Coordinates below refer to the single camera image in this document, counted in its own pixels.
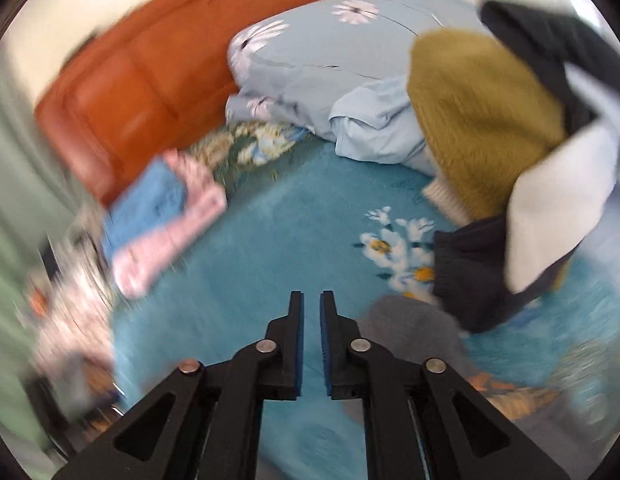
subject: fuzzy knit garment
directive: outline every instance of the fuzzy knit garment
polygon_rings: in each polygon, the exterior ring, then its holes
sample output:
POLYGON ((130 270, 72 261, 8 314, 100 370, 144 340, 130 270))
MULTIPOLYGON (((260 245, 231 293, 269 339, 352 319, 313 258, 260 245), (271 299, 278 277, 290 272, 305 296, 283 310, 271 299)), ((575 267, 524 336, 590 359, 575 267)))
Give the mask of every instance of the fuzzy knit garment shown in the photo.
POLYGON ((449 28, 422 36, 407 89, 429 149, 474 220, 505 212, 519 175, 567 138, 561 103, 490 36, 449 28))
POLYGON ((450 187, 442 174, 437 174, 421 193, 456 226, 464 227, 472 223, 472 218, 463 202, 456 196, 455 190, 450 187))

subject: folded towel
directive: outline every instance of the folded towel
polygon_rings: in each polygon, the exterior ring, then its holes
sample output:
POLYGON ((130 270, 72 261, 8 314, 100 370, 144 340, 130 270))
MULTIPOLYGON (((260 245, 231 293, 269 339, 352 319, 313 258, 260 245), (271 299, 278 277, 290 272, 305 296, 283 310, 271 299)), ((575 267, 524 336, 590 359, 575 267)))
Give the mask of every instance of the folded towel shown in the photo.
POLYGON ((180 215, 186 194, 183 181, 160 156, 155 157, 103 220, 101 248, 107 263, 130 241, 180 215))
POLYGON ((155 229, 117 251, 112 272, 119 290, 127 298, 140 298, 152 283, 200 234, 225 212, 225 191, 212 172, 186 153, 171 150, 165 162, 187 187, 187 203, 164 228, 155 229))

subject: blue towel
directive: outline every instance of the blue towel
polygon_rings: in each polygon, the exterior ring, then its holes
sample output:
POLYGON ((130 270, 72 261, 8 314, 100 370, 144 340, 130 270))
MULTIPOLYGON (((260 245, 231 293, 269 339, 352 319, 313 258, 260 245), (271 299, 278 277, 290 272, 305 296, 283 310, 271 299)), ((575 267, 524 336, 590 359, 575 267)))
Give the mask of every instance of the blue towel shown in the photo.
POLYGON ((107 263, 130 241, 180 215, 186 195, 181 179, 155 157, 103 220, 101 247, 107 263))

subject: black garment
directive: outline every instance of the black garment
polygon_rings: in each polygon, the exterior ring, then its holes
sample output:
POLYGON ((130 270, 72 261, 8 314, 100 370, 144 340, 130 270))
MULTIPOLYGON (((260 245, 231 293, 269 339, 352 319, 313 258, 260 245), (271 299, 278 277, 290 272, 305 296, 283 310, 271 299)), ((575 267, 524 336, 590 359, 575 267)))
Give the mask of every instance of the black garment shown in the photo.
POLYGON ((491 330, 518 313, 555 282, 574 251, 548 267, 523 292, 504 283, 506 217, 473 222, 454 233, 434 234, 434 295, 468 332, 491 330))
MULTIPOLYGON (((519 4, 487 1, 480 20, 525 61, 565 106, 565 125, 573 134, 594 118, 570 89, 564 63, 573 63, 620 94, 620 56, 578 18, 519 4)), ((566 254, 519 294, 504 283, 506 215, 474 222, 454 233, 435 233, 434 294, 469 332, 485 332, 517 314, 550 288, 566 254)))
POLYGON ((565 62, 581 67, 620 94, 620 56, 576 16, 488 0, 480 9, 480 20, 563 103, 568 133, 589 124, 594 113, 571 91, 565 62))

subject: floral blanket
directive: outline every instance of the floral blanket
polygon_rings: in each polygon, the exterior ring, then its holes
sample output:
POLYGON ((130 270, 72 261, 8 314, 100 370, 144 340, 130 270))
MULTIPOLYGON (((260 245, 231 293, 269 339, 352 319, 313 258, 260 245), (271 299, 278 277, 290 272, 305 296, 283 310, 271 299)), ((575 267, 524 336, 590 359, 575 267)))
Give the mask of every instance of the floral blanket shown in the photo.
MULTIPOLYGON (((303 394, 266 403, 261 452, 293 479, 365 478, 363 430, 325 394, 319 295, 333 290, 355 319, 392 292, 435 301, 433 231, 453 227, 422 196, 429 178, 338 157, 304 134, 252 123, 192 148, 229 188, 228 211, 146 298, 117 312, 117 384, 130 406, 183 358, 230 359, 302 290, 303 394)), ((497 391, 494 405, 512 420, 565 393, 603 442, 620 423, 620 297, 589 260, 576 257, 571 272, 506 325, 464 335, 484 370, 472 384, 497 391)))

